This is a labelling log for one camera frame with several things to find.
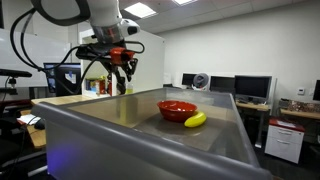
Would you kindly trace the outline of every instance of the ceiling light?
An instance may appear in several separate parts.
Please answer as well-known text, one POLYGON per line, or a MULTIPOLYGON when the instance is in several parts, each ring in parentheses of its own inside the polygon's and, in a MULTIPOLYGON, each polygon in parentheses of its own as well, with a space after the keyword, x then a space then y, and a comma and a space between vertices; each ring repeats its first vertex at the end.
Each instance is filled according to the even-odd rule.
POLYGON ((138 16, 140 18, 150 17, 156 15, 157 13, 152 10, 149 6, 142 4, 140 2, 125 8, 124 10, 128 11, 129 13, 138 16))
POLYGON ((173 1, 182 6, 182 5, 186 5, 186 4, 195 2, 197 0, 173 0, 173 1))

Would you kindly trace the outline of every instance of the desk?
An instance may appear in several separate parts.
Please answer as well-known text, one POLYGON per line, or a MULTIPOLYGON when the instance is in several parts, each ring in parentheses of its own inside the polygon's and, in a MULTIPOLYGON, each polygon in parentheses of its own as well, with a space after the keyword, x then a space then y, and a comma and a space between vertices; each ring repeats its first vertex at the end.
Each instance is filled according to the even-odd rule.
POLYGON ((262 133, 264 116, 265 116, 265 113, 270 110, 270 106, 264 105, 264 104, 253 104, 253 103, 244 104, 244 103, 239 103, 238 101, 236 102, 236 106, 240 108, 255 109, 260 112, 259 132, 258 132, 258 137, 257 137, 255 147, 261 148, 262 147, 261 133, 262 133))
MULTIPOLYGON (((20 112, 21 115, 27 115, 31 113, 31 110, 24 110, 20 112)), ((43 148, 46 144, 46 132, 45 130, 35 129, 34 126, 27 126, 28 133, 35 148, 43 148)))
POLYGON ((298 111, 289 111, 286 109, 281 109, 281 114, 320 120, 320 113, 314 113, 314 112, 298 112, 298 111))
POLYGON ((69 104, 81 101, 92 100, 93 98, 84 95, 74 95, 74 96, 62 96, 62 97, 52 97, 52 98, 42 98, 42 99, 32 99, 31 103, 33 105, 40 102, 48 102, 54 105, 69 104))
MULTIPOLYGON (((93 98, 83 95, 74 95, 74 96, 63 96, 63 97, 52 97, 52 98, 42 98, 42 99, 33 99, 31 103, 33 105, 40 102, 48 102, 55 105, 69 104, 81 101, 91 100, 93 98)), ((21 115, 30 114, 30 110, 22 111, 21 115)), ((31 137, 32 143, 35 148, 43 148, 46 145, 46 131, 35 129, 34 126, 28 126, 28 132, 31 137)))

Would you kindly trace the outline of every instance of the clutter on desk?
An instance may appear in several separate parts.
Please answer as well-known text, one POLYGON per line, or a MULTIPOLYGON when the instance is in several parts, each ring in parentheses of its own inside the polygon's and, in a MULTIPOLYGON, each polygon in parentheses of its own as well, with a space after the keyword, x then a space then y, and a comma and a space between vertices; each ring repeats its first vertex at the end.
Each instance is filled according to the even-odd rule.
POLYGON ((287 109, 289 111, 320 113, 320 104, 304 103, 304 102, 300 102, 300 101, 289 100, 287 109))
POLYGON ((86 90, 96 92, 97 94, 106 94, 106 77, 86 78, 86 90))
POLYGON ((296 130, 299 132, 305 132, 305 129, 303 126, 299 125, 299 124, 295 124, 293 122, 289 122, 289 121, 283 121, 277 118, 271 118, 269 120, 269 124, 272 126, 277 126, 277 127, 282 127, 282 128, 286 128, 286 129, 291 129, 291 130, 296 130))
POLYGON ((20 118, 17 118, 18 121, 20 121, 22 124, 29 124, 34 125, 36 122, 38 122, 41 118, 36 117, 32 114, 23 115, 20 118))

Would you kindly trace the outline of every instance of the computer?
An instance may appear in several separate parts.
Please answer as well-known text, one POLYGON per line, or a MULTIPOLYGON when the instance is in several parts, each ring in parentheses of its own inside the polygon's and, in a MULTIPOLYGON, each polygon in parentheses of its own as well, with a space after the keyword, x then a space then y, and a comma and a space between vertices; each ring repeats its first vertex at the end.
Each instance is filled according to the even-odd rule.
POLYGON ((236 96, 243 100, 267 101, 271 76, 235 76, 236 96))
POLYGON ((210 78, 210 91, 230 92, 234 90, 234 78, 211 76, 210 78))
POLYGON ((193 84, 193 79, 196 76, 196 74, 186 74, 183 73, 182 76, 182 85, 190 86, 193 84))
POLYGON ((314 88, 313 100, 320 101, 320 80, 317 80, 316 87, 314 88))
MULTIPOLYGON (((44 63, 45 68, 52 68, 59 63, 44 63)), ((80 63, 64 63, 61 66, 48 70, 46 73, 48 89, 50 93, 55 93, 57 97, 74 95, 66 90, 66 86, 74 92, 81 79, 81 65, 80 63)))

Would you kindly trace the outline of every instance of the ceiling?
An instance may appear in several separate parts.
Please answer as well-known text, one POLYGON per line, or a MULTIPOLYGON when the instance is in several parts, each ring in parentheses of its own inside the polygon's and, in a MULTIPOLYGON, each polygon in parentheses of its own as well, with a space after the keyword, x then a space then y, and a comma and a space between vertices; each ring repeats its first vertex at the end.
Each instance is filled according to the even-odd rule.
POLYGON ((137 22, 141 29, 160 33, 302 1, 306 0, 197 0, 178 6, 172 0, 119 0, 119 7, 122 16, 137 22), (123 10, 137 2, 148 5, 158 14, 140 19, 123 10))

